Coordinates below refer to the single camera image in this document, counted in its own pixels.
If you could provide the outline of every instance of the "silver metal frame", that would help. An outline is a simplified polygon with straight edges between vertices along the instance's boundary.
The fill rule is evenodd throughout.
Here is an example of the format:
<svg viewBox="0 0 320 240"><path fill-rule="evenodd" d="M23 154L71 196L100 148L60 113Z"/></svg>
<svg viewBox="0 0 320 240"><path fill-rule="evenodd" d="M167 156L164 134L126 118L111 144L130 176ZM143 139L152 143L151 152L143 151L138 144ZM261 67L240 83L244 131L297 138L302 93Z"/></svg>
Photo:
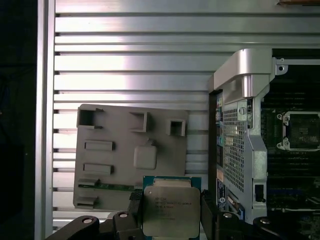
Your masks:
<svg viewBox="0 0 320 240"><path fill-rule="evenodd" d="M276 75L287 73L289 65L320 65L314 59L276 59L272 57L272 49L243 49L230 57L213 75L209 82L209 91L223 90L222 111L237 109L237 119L249 122L251 128L243 134L243 189L237 187L224 177L223 183L245 208L245 221L252 223L257 217L266 216L267 205L265 202L255 200L255 185L263 185L264 196L267 195L267 148L261 137L261 102L269 92L269 84ZM243 105L243 100L252 98L252 111ZM283 117L290 119L288 112L281 114L280 120L285 124ZM290 150L287 138L277 145L278 148Z"/></svg>
<svg viewBox="0 0 320 240"><path fill-rule="evenodd" d="M55 1L38 1L34 239L52 234Z"/></svg>
<svg viewBox="0 0 320 240"><path fill-rule="evenodd" d="M209 92L223 89L224 104L256 97L275 77L271 48L235 52L209 81Z"/></svg>

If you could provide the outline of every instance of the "metal panel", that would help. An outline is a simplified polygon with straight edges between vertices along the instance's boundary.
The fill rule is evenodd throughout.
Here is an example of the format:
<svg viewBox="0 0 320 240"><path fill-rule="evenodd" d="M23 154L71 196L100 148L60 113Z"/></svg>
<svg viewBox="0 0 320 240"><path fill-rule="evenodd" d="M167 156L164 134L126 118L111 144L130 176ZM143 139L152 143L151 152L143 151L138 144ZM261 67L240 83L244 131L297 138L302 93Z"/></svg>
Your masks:
<svg viewBox="0 0 320 240"><path fill-rule="evenodd" d="M228 55L61 55L56 71L166 71L212 72Z"/></svg>
<svg viewBox="0 0 320 240"><path fill-rule="evenodd" d="M54 129L76 129L77 128L77 112L53 115ZM199 114L190 114L188 131L207 131L208 130L208 114L206 112Z"/></svg>
<svg viewBox="0 0 320 240"><path fill-rule="evenodd" d="M288 16L100 16L58 17L58 33L159 32L159 33L263 33L319 34L317 17Z"/></svg>
<svg viewBox="0 0 320 240"><path fill-rule="evenodd" d="M77 133L54 133L54 149L75 149ZM206 151L208 149L207 134L190 134L187 136L187 151Z"/></svg>
<svg viewBox="0 0 320 240"><path fill-rule="evenodd" d="M183 47L188 46L190 49L193 46L207 45L217 46L220 48L232 48L233 46L239 46L245 48L245 46L253 48L254 46L306 46L306 45L319 45L318 35L276 35L276 34L229 34L223 36L219 34L203 34L203 35L179 35L179 34L130 34L125 35L121 33L104 35L104 34L90 34L90 35L64 35L63 33L55 37L55 49L60 45L68 45L70 47L77 45L112 45L112 46L129 46L134 45L138 47L150 48L152 46L166 45L169 49L173 44L174 47L180 48L181 44Z"/></svg>
<svg viewBox="0 0 320 240"><path fill-rule="evenodd" d="M49 49L38 49L36 240L44 228L48 234L77 214L91 214L72 203L81 104L190 111L186 175L201 176L206 188L208 78L239 49L320 47L316 7L266 0L49 0L45 17L47 2L38 1L38 42ZM105 213L95 214L104 219Z"/></svg>
<svg viewBox="0 0 320 240"><path fill-rule="evenodd" d="M38 0L34 239L52 234L55 2Z"/></svg>
<svg viewBox="0 0 320 240"><path fill-rule="evenodd" d="M319 8L301 10L298 7L277 7L274 1L266 0L57 0L57 13L211 13L211 14L277 14L320 13Z"/></svg>

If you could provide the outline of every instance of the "cpu socket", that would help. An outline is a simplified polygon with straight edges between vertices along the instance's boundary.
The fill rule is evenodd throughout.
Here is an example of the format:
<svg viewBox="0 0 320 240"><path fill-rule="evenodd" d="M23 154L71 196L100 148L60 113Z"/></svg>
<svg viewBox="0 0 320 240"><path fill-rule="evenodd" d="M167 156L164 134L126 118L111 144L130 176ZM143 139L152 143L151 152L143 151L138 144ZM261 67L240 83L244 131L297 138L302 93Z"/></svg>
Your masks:
<svg viewBox="0 0 320 240"><path fill-rule="evenodd" d="M278 149L304 152L320 150L320 112L288 111L276 117L283 123L283 139L276 145Z"/></svg>

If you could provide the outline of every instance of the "screw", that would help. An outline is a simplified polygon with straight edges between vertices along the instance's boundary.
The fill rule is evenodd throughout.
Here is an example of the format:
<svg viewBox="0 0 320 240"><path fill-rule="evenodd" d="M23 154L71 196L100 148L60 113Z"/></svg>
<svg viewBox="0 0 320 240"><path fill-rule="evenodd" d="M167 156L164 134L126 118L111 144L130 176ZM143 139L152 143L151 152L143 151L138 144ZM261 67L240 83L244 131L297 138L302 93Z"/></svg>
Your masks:
<svg viewBox="0 0 320 240"><path fill-rule="evenodd" d="M226 212L225 214L223 214L223 216L224 216L226 219L232 218L232 214L231 214L231 213L228 213L228 212Z"/></svg>
<svg viewBox="0 0 320 240"><path fill-rule="evenodd" d="M239 108L239 114L244 115L246 113L247 113L247 109L245 107L242 106Z"/></svg>
<svg viewBox="0 0 320 240"><path fill-rule="evenodd" d="M263 223L263 224L270 224L270 221L266 218L262 218L260 219L260 222Z"/></svg>
<svg viewBox="0 0 320 240"><path fill-rule="evenodd" d="M82 222L83 222L84 224L89 224L89 223L92 222L92 220L89 219L89 218L87 218L87 219L83 220Z"/></svg>

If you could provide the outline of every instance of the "rectangular slot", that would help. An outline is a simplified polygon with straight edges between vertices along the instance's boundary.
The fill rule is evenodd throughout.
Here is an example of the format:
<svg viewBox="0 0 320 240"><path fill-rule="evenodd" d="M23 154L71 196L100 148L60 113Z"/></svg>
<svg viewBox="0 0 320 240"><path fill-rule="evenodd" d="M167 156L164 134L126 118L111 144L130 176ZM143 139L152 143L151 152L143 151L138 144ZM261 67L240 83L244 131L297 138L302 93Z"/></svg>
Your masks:
<svg viewBox="0 0 320 240"><path fill-rule="evenodd" d="M265 203L265 194L264 194L264 186L263 185L255 185L254 186L254 192L255 192L255 201L258 203Z"/></svg>
<svg viewBox="0 0 320 240"><path fill-rule="evenodd" d="M78 109L77 127L82 126L88 129L102 129L102 126L95 125L95 114L103 112L102 109L96 108L95 110Z"/></svg>
<svg viewBox="0 0 320 240"><path fill-rule="evenodd" d="M112 151L113 142L112 141L96 141L87 140L84 143L84 148L91 151Z"/></svg>
<svg viewBox="0 0 320 240"><path fill-rule="evenodd" d="M133 127L131 132L146 133L148 130L148 112L130 112Z"/></svg>
<svg viewBox="0 0 320 240"><path fill-rule="evenodd" d="M76 206L80 209L93 209L94 205L92 204L85 204L85 203L77 203Z"/></svg>
<svg viewBox="0 0 320 240"><path fill-rule="evenodd" d="M83 165L83 170L85 172L95 172L95 173L103 173L104 175L111 175L112 166L102 165L102 164L85 163Z"/></svg>
<svg viewBox="0 0 320 240"><path fill-rule="evenodd" d="M183 119L169 119L167 121L166 134L184 137L186 135L186 121Z"/></svg>
<svg viewBox="0 0 320 240"><path fill-rule="evenodd" d="M95 186L99 183L99 178L96 179L79 179L78 185Z"/></svg>
<svg viewBox="0 0 320 240"><path fill-rule="evenodd" d="M97 197L80 196L76 199L75 205L81 209L93 209L97 200Z"/></svg>

